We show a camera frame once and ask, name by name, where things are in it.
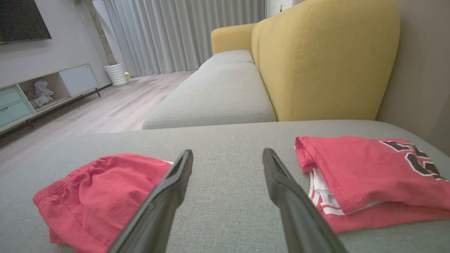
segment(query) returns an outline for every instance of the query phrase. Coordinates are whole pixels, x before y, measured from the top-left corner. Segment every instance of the tv stand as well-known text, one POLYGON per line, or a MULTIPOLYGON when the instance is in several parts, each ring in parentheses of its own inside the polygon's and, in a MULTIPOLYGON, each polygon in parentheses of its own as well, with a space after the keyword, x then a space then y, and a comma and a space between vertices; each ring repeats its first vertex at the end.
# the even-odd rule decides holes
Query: tv stand
POLYGON ((92 91, 97 92, 100 97, 98 83, 89 63, 0 85, 0 134, 76 98, 83 98, 92 91), (54 100, 34 108, 25 93, 34 93, 34 83, 37 80, 48 83, 47 88, 54 92, 52 95, 54 100))

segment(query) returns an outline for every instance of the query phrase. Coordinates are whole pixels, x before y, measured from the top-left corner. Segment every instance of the wall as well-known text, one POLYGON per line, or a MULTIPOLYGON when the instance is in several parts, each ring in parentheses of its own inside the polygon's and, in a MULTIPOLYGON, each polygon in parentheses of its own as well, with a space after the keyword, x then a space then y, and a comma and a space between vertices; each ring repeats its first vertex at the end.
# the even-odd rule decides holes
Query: wall
POLYGON ((378 120, 450 155, 450 2, 396 0, 400 43, 378 120))
POLYGON ((267 1, 267 15, 268 17, 273 17, 279 13, 277 10, 277 4, 281 3, 283 5, 282 11, 292 7, 293 0, 268 0, 267 1))
POLYGON ((90 63, 100 87, 110 84, 103 69, 108 61, 86 5, 75 6, 73 0, 35 2, 52 39, 0 45, 0 85, 84 63, 90 63))

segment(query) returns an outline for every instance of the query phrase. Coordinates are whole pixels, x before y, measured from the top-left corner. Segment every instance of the small yellow object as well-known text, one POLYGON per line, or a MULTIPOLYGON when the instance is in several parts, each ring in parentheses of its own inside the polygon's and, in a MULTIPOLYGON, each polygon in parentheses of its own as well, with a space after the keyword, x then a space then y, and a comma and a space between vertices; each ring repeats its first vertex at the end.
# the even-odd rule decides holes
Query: small yellow object
POLYGON ((130 75, 130 73, 125 72, 125 78, 126 78, 127 81, 130 81, 130 80, 131 80, 131 75, 130 75))

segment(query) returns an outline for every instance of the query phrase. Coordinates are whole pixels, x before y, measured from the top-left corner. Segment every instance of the wooden floor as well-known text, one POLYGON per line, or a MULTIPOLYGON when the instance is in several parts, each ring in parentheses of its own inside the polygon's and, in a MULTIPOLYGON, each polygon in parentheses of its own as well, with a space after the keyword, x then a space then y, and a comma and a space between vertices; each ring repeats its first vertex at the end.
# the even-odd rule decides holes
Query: wooden floor
POLYGON ((54 144, 73 136, 142 129, 145 114, 193 71, 135 77, 38 119, 0 139, 0 177, 54 144))

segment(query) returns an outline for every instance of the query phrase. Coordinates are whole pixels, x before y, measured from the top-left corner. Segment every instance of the white cabinet door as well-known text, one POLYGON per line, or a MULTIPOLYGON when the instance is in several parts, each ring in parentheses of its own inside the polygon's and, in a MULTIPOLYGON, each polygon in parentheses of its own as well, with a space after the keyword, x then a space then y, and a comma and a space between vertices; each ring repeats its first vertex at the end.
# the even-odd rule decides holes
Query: white cabinet door
POLYGON ((79 95, 98 86, 89 65, 83 65, 59 72, 69 96, 79 95))

